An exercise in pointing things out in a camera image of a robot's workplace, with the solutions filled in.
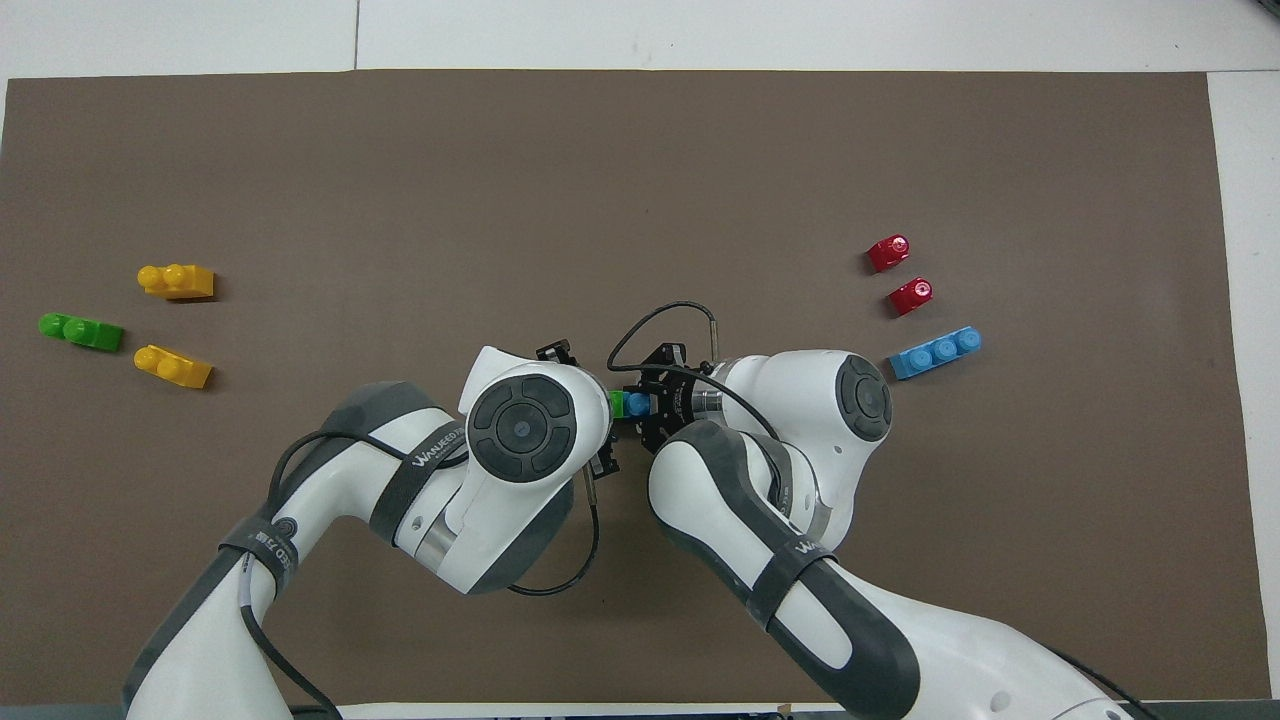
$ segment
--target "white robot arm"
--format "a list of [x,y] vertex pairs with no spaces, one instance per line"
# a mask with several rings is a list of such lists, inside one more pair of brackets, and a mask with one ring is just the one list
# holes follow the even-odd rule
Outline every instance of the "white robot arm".
[[143,648],[124,688],[128,720],[292,717],[253,634],[342,515],[458,592],[515,583],[568,514],[570,479],[604,443],[608,398],[579,368],[486,347],[460,410],[465,427],[410,383],[374,383],[296,443],[319,441],[287,475],[282,459],[266,505],[223,541]]
[[657,452],[649,501],[751,618],[851,715],[865,720],[1129,715],[1070,665],[1000,623],[911,601],[835,562],[863,466],[892,424],[883,377],[851,352],[813,350],[721,363],[672,379],[689,423]]

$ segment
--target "white tile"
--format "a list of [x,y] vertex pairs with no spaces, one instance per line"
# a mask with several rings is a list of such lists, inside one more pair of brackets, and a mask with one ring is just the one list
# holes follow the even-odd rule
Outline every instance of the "white tile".
[[364,0],[361,68],[1280,68],[1252,0]]
[[1271,693],[1280,697],[1280,73],[1212,73],[1208,96]]
[[356,0],[4,0],[0,79],[348,70],[355,38]]

